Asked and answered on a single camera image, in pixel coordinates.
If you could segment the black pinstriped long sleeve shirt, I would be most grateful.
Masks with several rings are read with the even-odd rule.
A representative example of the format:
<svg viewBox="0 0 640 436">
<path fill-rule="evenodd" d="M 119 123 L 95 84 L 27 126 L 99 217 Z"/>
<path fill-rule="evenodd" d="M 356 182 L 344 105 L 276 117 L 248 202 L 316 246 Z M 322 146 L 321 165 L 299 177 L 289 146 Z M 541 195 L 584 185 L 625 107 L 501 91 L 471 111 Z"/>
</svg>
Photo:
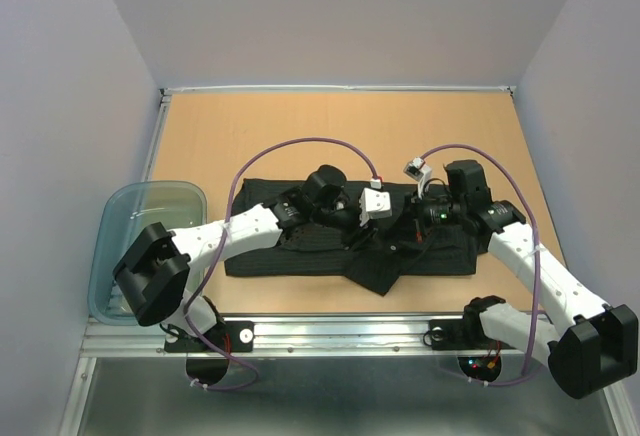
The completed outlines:
<svg viewBox="0 0 640 436">
<path fill-rule="evenodd" d="M 234 277 L 344 276 L 374 292 L 386 295 L 402 276 L 469 276 L 476 272 L 475 240 L 458 226 L 438 226 L 418 239 L 410 222 L 399 233 L 387 232 L 403 209 L 412 187 L 388 183 L 393 215 L 380 222 L 380 237 L 361 251 L 346 250 L 341 233 L 309 225 L 285 243 L 241 254 L 225 261 Z"/>
</svg>

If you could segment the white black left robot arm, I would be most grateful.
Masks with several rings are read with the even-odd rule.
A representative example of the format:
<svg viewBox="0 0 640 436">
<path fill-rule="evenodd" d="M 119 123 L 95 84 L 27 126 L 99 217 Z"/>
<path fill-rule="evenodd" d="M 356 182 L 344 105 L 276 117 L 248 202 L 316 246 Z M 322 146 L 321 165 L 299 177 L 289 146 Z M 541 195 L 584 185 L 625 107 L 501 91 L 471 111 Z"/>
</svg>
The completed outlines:
<svg viewBox="0 0 640 436">
<path fill-rule="evenodd" d="M 146 226 L 113 270 L 114 280 L 142 327 L 168 324 L 199 349 L 215 348 L 223 327 L 214 305 L 187 288 L 191 274 L 259 249 L 278 246 L 308 224 L 337 229 L 348 248 L 367 240 L 378 218 L 391 213 L 390 196 L 374 178 L 356 200 L 346 177 L 323 165 L 303 183 L 235 216 L 190 228 Z"/>
</svg>

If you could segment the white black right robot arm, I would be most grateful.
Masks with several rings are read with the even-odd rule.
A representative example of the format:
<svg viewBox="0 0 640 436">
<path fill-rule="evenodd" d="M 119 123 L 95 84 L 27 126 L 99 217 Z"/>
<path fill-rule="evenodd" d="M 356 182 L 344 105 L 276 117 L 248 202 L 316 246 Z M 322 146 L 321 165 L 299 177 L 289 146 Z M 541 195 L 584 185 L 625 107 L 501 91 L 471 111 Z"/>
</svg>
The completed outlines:
<svg viewBox="0 0 640 436">
<path fill-rule="evenodd" d="M 527 314 L 504 298 L 472 299 L 458 319 L 430 329 L 424 340 L 435 350 L 522 351 L 545 366 L 574 399 L 584 398 L 636 373 L 639 320 L 626 305 L 612 306 L 586 288 L 540 242 L 536 230 L 511 202 L 496 200 L 483 167 L 458 160 L 445 167 L 445 181 L 419 158 L 406 169 L 417 181 L 407 203 L 419 236 L 454 225 L 471 236 L 481 254 L 499 260 L 527 288 Z"/>
</svg>

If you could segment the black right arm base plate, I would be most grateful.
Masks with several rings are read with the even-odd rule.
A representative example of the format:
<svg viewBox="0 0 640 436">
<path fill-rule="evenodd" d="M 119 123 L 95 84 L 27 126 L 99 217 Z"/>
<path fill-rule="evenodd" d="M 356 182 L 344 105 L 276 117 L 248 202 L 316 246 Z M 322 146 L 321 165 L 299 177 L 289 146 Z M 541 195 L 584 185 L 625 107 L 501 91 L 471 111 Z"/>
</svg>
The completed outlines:
<svg viewBox="0 0 640 436">
<path fill-rule="evenodd" d="M 507 348 L 522 349 L 526 338 L 518 331 L 498 324 L 492 327 L 480 320 L 436 318 L 428 323 L 422 343 L 434 351 L 486 351 L 500 342 Z"/>
</svg>

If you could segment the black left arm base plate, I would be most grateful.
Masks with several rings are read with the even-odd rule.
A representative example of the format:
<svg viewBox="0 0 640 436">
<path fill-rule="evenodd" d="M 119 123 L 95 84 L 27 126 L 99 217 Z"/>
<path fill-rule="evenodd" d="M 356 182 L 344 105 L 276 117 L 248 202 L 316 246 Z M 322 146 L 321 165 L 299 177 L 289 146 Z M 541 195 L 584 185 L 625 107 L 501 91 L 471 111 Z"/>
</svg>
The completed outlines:
<svg viewBox="0 0 640 436">
<path fill-rule="evenodd" d="M 165 333 L 164 351 L 167 353 L 211 352 L 200 338 L 190 336 L 184 330 L 168 324 L 161 324 Z M 208 330 L 204 336 L 220 349 L 230 353 L 250 353 L 253 351 L 255 324 L 252 321 L 226 321 Z"/>
</svg>

